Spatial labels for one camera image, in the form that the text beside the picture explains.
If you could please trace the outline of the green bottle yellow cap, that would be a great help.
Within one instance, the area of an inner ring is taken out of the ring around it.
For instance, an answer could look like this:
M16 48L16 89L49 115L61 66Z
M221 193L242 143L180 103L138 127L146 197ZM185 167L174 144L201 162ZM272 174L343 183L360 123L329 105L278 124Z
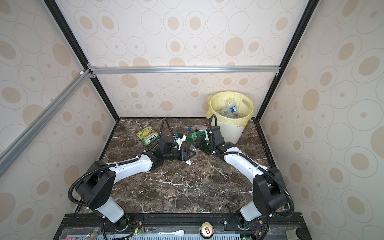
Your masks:
M187 136L187 142L188 143L193 143L195 142L199 137L202 137L203 139L206 138L206 131L198 131L198 132L194 132L194 133L191 133Z

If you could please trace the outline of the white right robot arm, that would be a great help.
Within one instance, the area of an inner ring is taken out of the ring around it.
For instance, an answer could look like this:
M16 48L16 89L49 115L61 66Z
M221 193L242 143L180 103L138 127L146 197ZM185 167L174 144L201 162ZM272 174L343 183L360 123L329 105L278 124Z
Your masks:
M242 228L259 217L275 215L291 218L295 205L281 172L276 168L267 168L252 160L231 142L225 142L218 126L217 116L211 115L206 129L208 140L202 137L196 140L196 148L220 158L236 168L252 183L253 199L237 210L235 218Z

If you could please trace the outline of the clear bottle blue cap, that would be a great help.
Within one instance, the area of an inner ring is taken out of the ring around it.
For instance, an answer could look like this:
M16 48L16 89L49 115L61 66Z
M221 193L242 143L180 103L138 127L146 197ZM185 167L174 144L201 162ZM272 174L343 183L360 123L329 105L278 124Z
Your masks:
M197 128L188 127L188 132L191 132L191 133L205 132L206 129L207 128L205 126L198 126Z

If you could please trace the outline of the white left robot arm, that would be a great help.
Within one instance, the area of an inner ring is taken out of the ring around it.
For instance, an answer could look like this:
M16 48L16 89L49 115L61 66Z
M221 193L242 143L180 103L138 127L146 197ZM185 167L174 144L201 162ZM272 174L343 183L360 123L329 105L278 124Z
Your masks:
M111 197L113 186L133 175L161 167L165 161L187 162L196 152L182 148L186 136L174 134L167 119L162 120L156 145L136 157L115 163L94 162L68 190L68 199L85 206L113 224L128 220L123 208Z

